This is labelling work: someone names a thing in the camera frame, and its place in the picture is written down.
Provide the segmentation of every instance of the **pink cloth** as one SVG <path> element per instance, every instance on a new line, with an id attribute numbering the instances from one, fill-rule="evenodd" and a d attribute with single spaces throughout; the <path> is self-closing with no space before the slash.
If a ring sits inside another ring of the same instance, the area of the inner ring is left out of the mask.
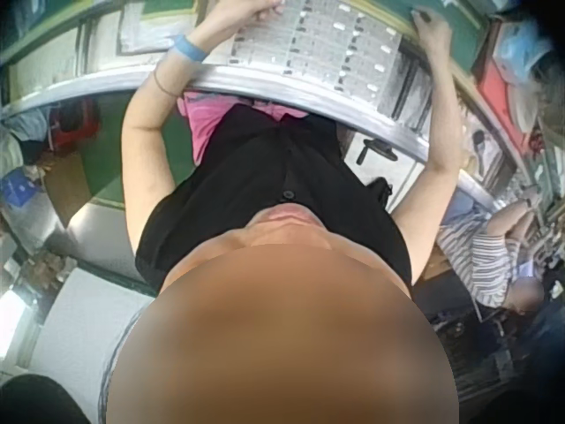
<path id="1" fill-rule="evenodd" d="M 233 95 L 207 95 L 195 92 L 186 92 L 183 98 L 177 100 L 178 111 L 188 121 L 192 130 L 192 156 L 194 163 L 200 165 L 206 147 L 214 129 L 231 108 L 236 104 L 246 104 L 256 110 L 270 115 L 280 121 L 284 115 L 305 117 L 308 115 L 302 110 L 287 108 L 272 102 L 252 101 Z"/>

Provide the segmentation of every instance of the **forearm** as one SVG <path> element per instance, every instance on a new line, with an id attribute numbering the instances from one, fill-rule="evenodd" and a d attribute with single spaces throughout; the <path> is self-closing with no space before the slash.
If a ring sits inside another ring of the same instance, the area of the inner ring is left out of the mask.
<path id="1" fill-rule="evenodd" d="M 187 39 L 209 52 L 213 43 L 205 31 L 206 28 L 197 27 Z M 125 113 L 124 130 L 160 131 L 197 69 L 198 64 L 171 49 L 135 92 Z"/>
<path id="2" fill-rule="evenodd" d="M 463 124 L 449 60 L 430 59 L 433 75 L 432 126 L 426 167 L 457 180 L 463 162 Z"/>

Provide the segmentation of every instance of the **woman's right hand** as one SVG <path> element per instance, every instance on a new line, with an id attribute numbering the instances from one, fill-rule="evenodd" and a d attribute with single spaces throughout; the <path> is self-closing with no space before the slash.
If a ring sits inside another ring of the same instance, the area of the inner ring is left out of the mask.
<path id="1" fill-rule="evenodd" d="M 282 13 L 283 4 L 284 0 L 220 0 L 187 37 L 209 53 L 254 19 L 264 20 L 271 13 Z"/>
<path id="2" fill-rule="evenodd" d="M 426 51 L 430 63 L 449 63 L 453 32 L 449 23 L 437 12 L 427 7 L 412 11 L 418 30 L 420 44 Z"/>

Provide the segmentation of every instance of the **woman's right arm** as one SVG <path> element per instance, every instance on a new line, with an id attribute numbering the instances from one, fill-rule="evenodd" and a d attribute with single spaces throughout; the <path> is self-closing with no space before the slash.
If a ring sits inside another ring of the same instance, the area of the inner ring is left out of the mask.
<path id="1" fill-rule="evenodd" d="M 209 53 L 251 19 L 280 11 L 282 0 L 221 0 L 186 39 Z M 157 203 L 175 189 L 161 129 L 198 69 L 187 56 L 172 49 L 136 91 L 122 127 L 122 174 L 125 219 L 133 252 Z"/>

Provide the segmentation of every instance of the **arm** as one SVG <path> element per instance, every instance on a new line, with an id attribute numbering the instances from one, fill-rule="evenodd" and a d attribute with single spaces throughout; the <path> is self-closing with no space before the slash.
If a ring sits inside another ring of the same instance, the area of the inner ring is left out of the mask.
<path id="1" fill-rule="evenodd" d="M 282 0 L 222 0 L 186 38 L 209 53 L 250 19 L 280 11 Z M 153 209 L 175 189 L 161 128 L 198 65 L 172 49 L 133 96 L 122 127 L 125 220 L 137 252 Z"/>
<path id="2" fill-rule="evenodd" d="M 421 12 L 431 18 L 429 22 Z M 430 257 L 463 162 L 463 124 L 449 67 L 451 30 L 440 15 L 427 9 L 415 12 L 414 21 L 433 75 L 430 149 L 424 170 L 392 214 L 408 247 L 413 283 Z"/>

